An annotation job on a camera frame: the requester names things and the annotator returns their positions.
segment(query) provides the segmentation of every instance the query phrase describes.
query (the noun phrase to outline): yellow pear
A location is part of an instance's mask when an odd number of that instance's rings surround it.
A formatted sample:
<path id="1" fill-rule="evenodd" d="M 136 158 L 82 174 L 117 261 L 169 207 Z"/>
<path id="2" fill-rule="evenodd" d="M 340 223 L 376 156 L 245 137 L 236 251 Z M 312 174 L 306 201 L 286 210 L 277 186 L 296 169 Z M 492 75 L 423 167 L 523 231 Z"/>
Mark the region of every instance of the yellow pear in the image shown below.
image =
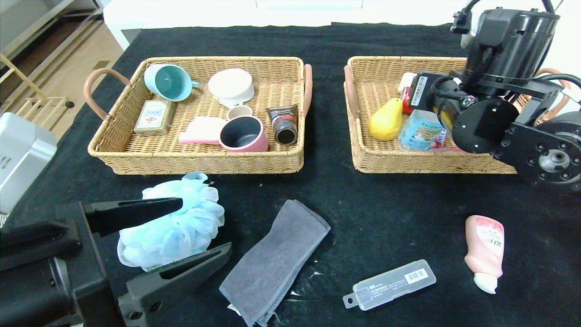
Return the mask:
<path id="1" fill-rule="evenodd" d="M 369 121 L 369 134 L 381 141 L 393 140 L 401 127 L 401 99 L 392 98 Z"/>

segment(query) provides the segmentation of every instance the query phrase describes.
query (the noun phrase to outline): clear plastic case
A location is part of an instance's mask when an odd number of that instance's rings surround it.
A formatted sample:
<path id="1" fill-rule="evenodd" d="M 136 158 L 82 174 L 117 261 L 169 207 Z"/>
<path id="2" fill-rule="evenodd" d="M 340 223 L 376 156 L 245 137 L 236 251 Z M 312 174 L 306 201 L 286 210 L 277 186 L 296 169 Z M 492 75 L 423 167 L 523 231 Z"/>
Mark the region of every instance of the clear plastic case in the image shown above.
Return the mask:
<path id="1" fill-rule="evenodd" d="M 343 303 L 347 309 L 359 305 L 361 310 L 369 310 L 434 283 L 436 276 L 421 259 L 358 282 Z"/>

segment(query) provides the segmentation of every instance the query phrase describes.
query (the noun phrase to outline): pink mug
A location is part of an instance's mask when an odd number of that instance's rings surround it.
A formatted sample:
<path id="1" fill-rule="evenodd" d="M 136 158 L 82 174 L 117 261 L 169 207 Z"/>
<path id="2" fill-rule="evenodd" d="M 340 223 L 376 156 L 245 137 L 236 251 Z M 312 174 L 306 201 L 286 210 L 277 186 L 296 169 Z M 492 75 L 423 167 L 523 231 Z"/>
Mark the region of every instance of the pink mug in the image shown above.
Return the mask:
<path id="1" fill-rule="evenodd" d="M 220 131 L 220 145 L 231 152 L 264 152 L 268 150 L 266 132 L 260 119 L 238 116 Z"/>

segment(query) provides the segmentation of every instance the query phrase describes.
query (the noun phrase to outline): teal mug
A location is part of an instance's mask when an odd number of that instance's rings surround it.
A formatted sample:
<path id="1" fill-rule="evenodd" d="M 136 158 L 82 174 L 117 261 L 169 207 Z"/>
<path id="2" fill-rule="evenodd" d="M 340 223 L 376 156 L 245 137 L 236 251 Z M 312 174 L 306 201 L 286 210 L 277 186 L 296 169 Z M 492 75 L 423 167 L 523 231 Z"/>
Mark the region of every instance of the teal mug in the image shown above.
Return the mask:
<path id="1" fill-rule="evenodd" d="M 149 91 L 170 101 L 182 101 L 192 93 L 192 88 L 200 87 L 182 67 L 170 63 L 147 67 L 144 81 Z"/>

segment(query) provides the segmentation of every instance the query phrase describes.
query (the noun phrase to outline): wicker basket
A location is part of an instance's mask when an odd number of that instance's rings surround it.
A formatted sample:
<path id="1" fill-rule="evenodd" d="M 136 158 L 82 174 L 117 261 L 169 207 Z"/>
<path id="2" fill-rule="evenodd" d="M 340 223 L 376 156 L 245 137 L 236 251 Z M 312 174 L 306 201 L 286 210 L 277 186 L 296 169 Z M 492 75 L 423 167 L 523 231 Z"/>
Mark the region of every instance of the wicker basket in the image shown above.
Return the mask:
<path id="1" fill-rule="evenodd" d="M 158 99 L 144 83 L 145 69 L 155 63 L 172 63 L 184 68 L 199 81 L 187 99 L 176 102 L 170 130 L 164 135 L 137 135 L 135 122 L 144 101 Z M 179 133 L 185 131 L 196 116 L 224 118 L 228 110 L 207 88 L 216 72 L 239 67 L 252 75 L 255 95 L 246 102 L 265 126 L 267 152 L 227 152 L 219 144 L 180 144 Z M 109 114 L 101 110 L 90 95 L 91 84 L 102 73 L 111 73 L 126 84 Z M 310 65 L 291 57 L 171 57 L 143 61 L 131 81 L 111 69 L 94 71 L 85 83 L 87 104 L 103 118 L 103 123 L 88 146 L 88 152 L 122 175 L 171 175 L 192 171 L 223 174 L 293 173 L 303 166 L 304 120 L 312 92 Z M 298 104 L 299 135 L 294 145 L 280 145 L 274 139 L 266 108 Z"/>
<path id="2" fill-rule="evenodd" d="M 369 120 L 387 100 L 399 97 L 405 72 L 448 73 L 462 69 L 465 58 L 351 57 L 345 66 L 345 100 L 355 168 L 363 173 L 516 173 L 488 154 L 455 151 L 447 138 L 445 151 L 402 151 L 398 140 L 379 141 L 369 134 Z M 408 115 L 404 115 L 402 124 Z"/>

